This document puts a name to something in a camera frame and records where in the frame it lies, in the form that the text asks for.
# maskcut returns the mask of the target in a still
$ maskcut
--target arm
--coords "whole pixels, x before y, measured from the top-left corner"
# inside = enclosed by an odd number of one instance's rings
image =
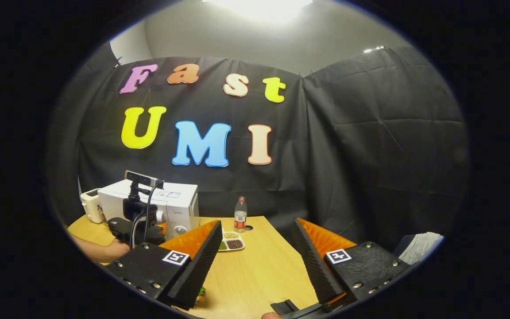
[[[129,252],[129,246],[115,238],[111,244],[102,246],[83,240],[75,235],[72,238],[82,252],[93,262],[111,262]]]

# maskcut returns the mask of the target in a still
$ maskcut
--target pink letter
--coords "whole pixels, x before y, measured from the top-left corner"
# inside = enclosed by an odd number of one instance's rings
[[[158,67],[157,64],[144,65],[144,66],[136,66],[133,68],[127,83],[123,89],[119,91],[119,94],[131,93],[137,91],[137,82],[142,84],[148,76],[149,71],[154,72]]]

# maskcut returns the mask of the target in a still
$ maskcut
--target plastic bottle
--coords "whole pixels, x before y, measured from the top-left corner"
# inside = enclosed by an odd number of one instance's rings
[[[233,223],[233,228],[235,232],[245,232],[245,222],[247,220],[247,204],[245,203],[245,197],[240,196],[239,200],[237,200],[234,215],[235,221]]]

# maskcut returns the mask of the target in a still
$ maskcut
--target black curtain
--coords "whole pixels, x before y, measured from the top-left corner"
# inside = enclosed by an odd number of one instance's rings
[[[119,93],[135,66],[154,63],[158,69],[135,92]],[[169,84],[168,75],[185,63],[200,66],[198,81]],[[304,78],[211,57],[113,66],[112,57],[94,78],[83,77],[79,83],[86,91],[75,93],[79,102],[64,124],[72,134],[66,139],[71,154],[63,158],[68,169],[57,171],[69,172],[63,177],[68,196],[61,199],[68,210],[59,211],[71,222],[83,213],[76,175],[87,191],[122,180],[125,170],[198,184],[202,216],[231,217],[237,198],[245,196],[248,215],[266,216],[288,241],[292,219],[300,217],[391,250],[407,234],[446,235],[455,218],[468,178],[467,135],[450,88],[413,48],[363,53]],[[249,78],[245,97],[224,93],[230,73]],[[281,103],[265,98],[263,79],[270,77],[286,84]],[[154,142],[144,149],[126,147],[125,110],[145,110],[135,129],[142,136],[150,118],[146,110],[154,106],[166,107]],[[194,121],[201,136],[215,123],[231,125],[229,165],[172,164],[178,121]],[[268,165],[247,162],[252,124],[272,128]],[[51,162],[48,169],[56,167]]]

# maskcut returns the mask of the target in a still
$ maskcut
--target letter u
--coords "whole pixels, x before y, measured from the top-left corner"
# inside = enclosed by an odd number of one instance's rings
[[[145,148],[148,147],[156,138],[158,131],[158,122],[160,116],[166,112],[164,106],[150,107],[148,112],[151,115],[149,120],[147,133],[143,136],[135,136],[135,128],[137,126],[137,120],[139,115],[144,112],[142,107],[130,107],[125,111],[125,122],[123,123],[123,129],[121,129],[121,141],[128,148]]]

